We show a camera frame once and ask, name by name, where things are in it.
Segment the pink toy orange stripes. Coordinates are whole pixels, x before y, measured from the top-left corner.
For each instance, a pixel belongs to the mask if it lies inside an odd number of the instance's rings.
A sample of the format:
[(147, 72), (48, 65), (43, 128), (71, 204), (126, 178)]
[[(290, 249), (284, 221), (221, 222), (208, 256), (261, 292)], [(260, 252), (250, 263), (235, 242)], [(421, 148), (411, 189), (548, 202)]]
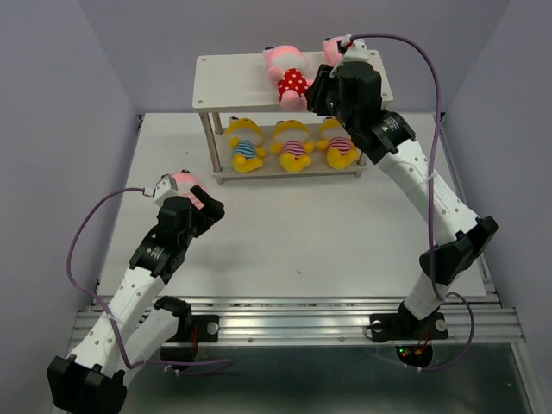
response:
[(323, 53), (328, 65), (334, 67), (340, 63), (342, 57), (350, 47), (351, 34), (337, 37), (328, 37), (323, 40)]

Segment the pink toy red polka-dot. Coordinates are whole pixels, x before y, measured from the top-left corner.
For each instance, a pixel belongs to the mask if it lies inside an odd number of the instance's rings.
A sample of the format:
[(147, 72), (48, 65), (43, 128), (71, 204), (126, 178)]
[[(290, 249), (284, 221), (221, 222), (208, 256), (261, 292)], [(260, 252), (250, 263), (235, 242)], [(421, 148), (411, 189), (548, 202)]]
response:
[(309, 62), (291, 45), (265, 47), (262, 51), (267, 75), (276, 85), (280, 107), (285, 111), (306, 111), (306, 92), (312, 84), (307, 78)]

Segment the yellow toy pink stripes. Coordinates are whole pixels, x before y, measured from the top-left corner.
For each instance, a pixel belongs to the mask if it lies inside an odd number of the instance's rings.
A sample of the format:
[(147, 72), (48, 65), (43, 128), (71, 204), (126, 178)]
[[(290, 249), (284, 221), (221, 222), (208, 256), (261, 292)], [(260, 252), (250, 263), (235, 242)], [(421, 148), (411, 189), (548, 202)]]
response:
[(335, 170), (346, 169), (359, 158), (359, 151), (351, 137), (334, 117), (323, 120), (316, 146), (326, 153), (328, 165)]
[(287, 173), (301, 173), (312, 160), (314, 150), (309, 128), (297, 120), (276, 123), (271, 151), (279, 156), (279, 163)]

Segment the yellow toy blue stripes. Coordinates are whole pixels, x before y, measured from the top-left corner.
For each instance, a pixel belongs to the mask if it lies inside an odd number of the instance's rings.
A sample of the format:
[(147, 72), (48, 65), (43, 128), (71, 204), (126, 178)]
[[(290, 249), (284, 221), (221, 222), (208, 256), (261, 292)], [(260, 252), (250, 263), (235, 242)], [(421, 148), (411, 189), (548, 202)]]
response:
[(267, 157), (263, 147), (265, 136), (253, 120), (231, 116), (225, 136), (232, 150), (231, 164), (235, 171), (250, 173), (263, 167)]

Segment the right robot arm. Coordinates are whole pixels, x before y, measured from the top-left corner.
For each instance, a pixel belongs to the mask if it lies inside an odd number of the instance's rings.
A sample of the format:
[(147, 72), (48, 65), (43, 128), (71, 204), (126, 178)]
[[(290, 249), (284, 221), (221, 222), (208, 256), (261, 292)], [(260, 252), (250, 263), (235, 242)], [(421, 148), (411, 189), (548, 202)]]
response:
[(416, 133), (397, 112), (382, 108), (381, 76), (367, 62), (321, 65), (306, 92), (307, 108), (333, 116), (353, 144), (407, 196), (428, 225), (422, 274), (401, 305), (399, 331), (417, 336), (443, 296), (480, 257), (498, 230), (468, 208), (430, 165)]

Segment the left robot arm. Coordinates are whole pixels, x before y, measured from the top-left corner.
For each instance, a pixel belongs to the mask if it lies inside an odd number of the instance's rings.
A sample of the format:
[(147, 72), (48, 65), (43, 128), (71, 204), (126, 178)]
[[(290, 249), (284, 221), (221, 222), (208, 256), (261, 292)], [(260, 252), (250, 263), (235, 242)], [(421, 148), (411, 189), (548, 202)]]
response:
[(47, 368), (54, 405), (68, 413), (117, 413), (129, 385), (161, 345), (191, 333), (191, 307), (162, 296), (191, 241), (224, 216), (223, 204), (199, 185), (181, 193), (173, 177), (158, 182), (157, 223), (129, 260), (122, 282), (87, 336)]

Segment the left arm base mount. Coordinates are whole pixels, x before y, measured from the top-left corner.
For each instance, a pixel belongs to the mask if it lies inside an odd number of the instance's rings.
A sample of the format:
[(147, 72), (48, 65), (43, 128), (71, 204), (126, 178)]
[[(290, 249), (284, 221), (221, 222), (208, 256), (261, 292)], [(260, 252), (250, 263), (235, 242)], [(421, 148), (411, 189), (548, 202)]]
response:
[(200, 342), (217, 342), (220, 317), (216, 314), (195, 314), (191, 304), (164, 296), (154, 303), (155, 310), (169, 311), (178, 319), (178, 328), (160, 349), (162, 361), (194, 362)]

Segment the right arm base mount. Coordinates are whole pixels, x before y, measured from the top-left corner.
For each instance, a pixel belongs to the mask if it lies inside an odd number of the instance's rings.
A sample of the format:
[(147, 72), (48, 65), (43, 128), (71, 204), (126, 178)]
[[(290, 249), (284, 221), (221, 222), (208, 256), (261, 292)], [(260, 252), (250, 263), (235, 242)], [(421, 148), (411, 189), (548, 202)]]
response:
[(434, 312), (424, 320), (418, 320), (405, 312), (372, 314), (365, 336), (376, 343), (395, 342), (395, 353), (407, 367), (422, 370), (433, 359), (432, 341), (449, 338), (444, 315)]

